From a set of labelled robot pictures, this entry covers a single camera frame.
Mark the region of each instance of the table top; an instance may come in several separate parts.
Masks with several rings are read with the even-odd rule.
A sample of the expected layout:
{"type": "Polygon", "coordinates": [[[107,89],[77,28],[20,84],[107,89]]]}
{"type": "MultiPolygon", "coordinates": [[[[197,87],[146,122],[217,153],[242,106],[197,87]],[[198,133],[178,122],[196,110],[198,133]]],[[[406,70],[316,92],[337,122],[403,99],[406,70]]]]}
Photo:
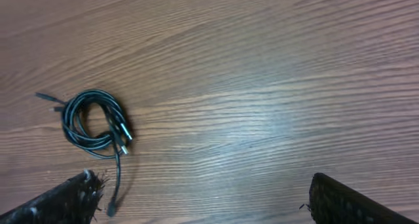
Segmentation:
{"type": "Polygon", "coordinates": [[[316,172],[419,221],[419,0],[0,3],[1,213],[84,168],[106,206],[33,96],[101,88],[135,140],[99,223],[311,223],[316,172]]]}

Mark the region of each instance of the cable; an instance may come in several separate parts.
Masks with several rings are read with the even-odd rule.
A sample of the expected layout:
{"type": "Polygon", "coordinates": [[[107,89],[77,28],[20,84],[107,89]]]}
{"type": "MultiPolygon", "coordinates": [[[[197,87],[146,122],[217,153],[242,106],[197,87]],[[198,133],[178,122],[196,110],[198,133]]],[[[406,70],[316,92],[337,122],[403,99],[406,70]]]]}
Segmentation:
{"type": "Polygon", "coordinates": [[[128,130],[125,113],[116,99],[103,90],[92,89],[79,93],[76,97],[63,102],[46,94],[36,93],[37,97],[52,102],[58,102],[63,107],[55,107],[55,111],[61,112],[61,121],[64,135],[67,140],[78,148],[90,153],[99,159],[115,159],[117,163],[117,182],[111,201],[109,202],[107,215],[112,217],[116,212],[116,201],[120,185],[120,158],[121,154],[128,154],[127,146],[132,141],[131,133],[128,130]],[[102,132],[96,137],[90,136],[83,126],[83,115],[86,114],[89,105],[98,104],[105,113],[106,121],[109,124],[109,131],[102,132]],[[114,155],[102,155],[95,151],[113,146],[114,155]]]}

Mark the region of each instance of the wire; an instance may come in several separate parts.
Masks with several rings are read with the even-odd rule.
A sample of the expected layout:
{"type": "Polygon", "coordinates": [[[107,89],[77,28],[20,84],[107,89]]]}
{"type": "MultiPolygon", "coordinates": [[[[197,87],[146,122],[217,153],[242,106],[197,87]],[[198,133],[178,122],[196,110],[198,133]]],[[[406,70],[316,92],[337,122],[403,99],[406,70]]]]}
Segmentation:
{"type": "Polygon", "coordinates": [[[46,94],[36,93],[35,95],[44,100],[64,105],[63,107],[55,107],[54,110],[61,112],[64,135],[70,143],[99,159],[115,159],[117,163],[117,181],[107,209],[107,215],[110,217],[114,216],[120,185],[120,155],[123,153],[128,154],[126,147],[132,141],[122,107],[112,95],[98,89],[85,90],[68,102],[63,102],[46,94]],[[106,121],[109,124],[109,131],[102,132],[96,137],[90,136],[83,124],[83,119],[86,119],[84,115],[86,115],[89,105],[93,103],[98,104],[102,108],[106,121]],[[111,144],[115,151],[114,155],[102,155],[95,152],[106,149],[111,144]]]}

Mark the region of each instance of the wooden table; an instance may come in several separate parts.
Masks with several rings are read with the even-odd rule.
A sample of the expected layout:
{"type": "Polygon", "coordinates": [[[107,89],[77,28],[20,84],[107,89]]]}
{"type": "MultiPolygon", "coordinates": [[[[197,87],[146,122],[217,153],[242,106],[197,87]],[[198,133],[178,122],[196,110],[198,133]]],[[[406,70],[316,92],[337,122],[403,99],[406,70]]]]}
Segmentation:
{"type": "Polygon", "coordinates": [[[99,223],[310,223],[316,172],[419,221],[419,0],[0,4],[0,212],[83,168],[107,204],[33,96],[102,88],[136,138],[99,223]]]}

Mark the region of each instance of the brown wooden surface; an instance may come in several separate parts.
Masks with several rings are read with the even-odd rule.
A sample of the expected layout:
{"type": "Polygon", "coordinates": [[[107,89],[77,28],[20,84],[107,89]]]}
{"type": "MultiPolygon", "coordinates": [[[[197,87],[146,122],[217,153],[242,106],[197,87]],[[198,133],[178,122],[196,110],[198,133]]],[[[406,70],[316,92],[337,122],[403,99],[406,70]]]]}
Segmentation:
{"type": "Polygon", "coordinates": [[[33,96],[102,88],[136,141],[99,223],[310,223],[315,172],[419,221],[419,0],[0,4],[0,212],[83,168],[107,204],[33,96]]]}

